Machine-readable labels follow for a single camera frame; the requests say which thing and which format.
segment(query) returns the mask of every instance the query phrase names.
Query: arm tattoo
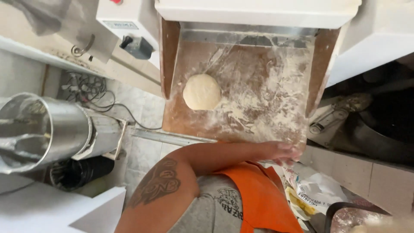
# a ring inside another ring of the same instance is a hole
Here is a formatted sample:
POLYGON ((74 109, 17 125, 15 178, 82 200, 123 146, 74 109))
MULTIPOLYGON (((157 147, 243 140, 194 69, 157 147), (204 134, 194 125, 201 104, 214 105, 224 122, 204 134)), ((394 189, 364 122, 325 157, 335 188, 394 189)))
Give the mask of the arm tattoo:
POLYGON ((144 176, 128 207, 136 207, 140 203, 144 205, 157 200, 160 197, 174 193, 180 187, 180 180, 177 179, 177 161, 171 158, 164 158, 159 161, 144 176))

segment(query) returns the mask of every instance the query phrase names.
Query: person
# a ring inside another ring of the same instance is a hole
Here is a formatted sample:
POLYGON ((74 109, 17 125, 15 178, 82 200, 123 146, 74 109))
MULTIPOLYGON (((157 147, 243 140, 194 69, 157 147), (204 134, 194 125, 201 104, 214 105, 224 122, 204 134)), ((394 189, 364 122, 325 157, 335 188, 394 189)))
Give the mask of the person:
POLYGON ((142 179, 115 233, 303 232, 272 167, 301 153, 281 142, 198 143, 160 160, 142 179))

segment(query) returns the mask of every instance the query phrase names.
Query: floured wooden board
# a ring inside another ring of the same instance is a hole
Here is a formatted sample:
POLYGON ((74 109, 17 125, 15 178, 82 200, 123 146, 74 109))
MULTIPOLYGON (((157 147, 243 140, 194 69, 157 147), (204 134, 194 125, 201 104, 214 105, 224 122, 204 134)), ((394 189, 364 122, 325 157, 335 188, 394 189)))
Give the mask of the floured wooden board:
POLYGON ((230 142, 306 144, 305 118, 313 41, 302 48, 180 40, 165 131, 230 142), (194 111, 183 99, 189 77, 206 73, 221 87, 212 111, 194 111))

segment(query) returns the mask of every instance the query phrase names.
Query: metal cylinder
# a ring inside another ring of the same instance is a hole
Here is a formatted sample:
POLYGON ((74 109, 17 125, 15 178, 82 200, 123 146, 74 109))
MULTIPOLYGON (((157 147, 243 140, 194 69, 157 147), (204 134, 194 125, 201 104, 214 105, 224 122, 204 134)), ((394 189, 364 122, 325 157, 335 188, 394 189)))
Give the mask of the metal cylinder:
POLYGON ((23 145, 26 147, 22 150, 31 150, 31 153, 39 155, 35 161, 10 151, 0 151, 0 172, 6 174, 70 158, 87 146, 92 131, 90 119, 79 105, 31 93, 13 96, 0 109, 0 119, 13 122, 0 124, 0 137, 31 133, 44 135, 47 139, 43 146, 35 145, 38 141, 23 145))

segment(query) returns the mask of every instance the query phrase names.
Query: cable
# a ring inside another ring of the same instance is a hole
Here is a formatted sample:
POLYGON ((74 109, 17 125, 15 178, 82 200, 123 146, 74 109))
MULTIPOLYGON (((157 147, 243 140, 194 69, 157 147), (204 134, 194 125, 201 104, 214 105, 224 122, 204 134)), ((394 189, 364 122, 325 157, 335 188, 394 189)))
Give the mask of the cable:
POLYGON ((113 91, 107 90, 106 88, 106 78, 102 77, 96 77, 92 75, 86 75, 86 74, 79 74, 79 73, 69 73, 70 79, 66 83, 65 90, 69 91, 69 96, 66 98, 67 101, 76 101, 80 102, 82 106, 90 108, 90 105, 102 109, 97 110, 94 109, 97 112, 108 112, 110 111, 114 106, 122 106, 124 107, 132 119, 134 119, 135 123, 137 123, 140 127, 146 130, 159 130, 162 127, 159 128, 148 128, 143 126, 140 122, 138 122, 134 115, 132 114, 131 110, 121 103, 115 103, 116 97, 113 91), (102 99, 106 93, 109 92, 113 96, 113 101, 111 105, 108 106, 98 106, 96 103, 102 99))
POLYGON ((26 184, 25 186, 22 186, 22 187, 20 187, 20 188, 16 188, 16 189, 13 189, 13 190, 10 190, 10 191, 5 191, 5 192, 2 192, 2 193, 0 193, 0 196, 4 196, 4 195, 7 195, 7 194, 15 193, 15 192, 17 192, 17 191, 20 191, 20 190, 22 190, 22 189, 24 189, 24 188, 29 187, 30 185, 32 185, 32 184, 34 184, 34 183, 36 183, 36 181, 33 181, 33 182, 31 182, 31 183, 28 183, 28 184, 26 184))

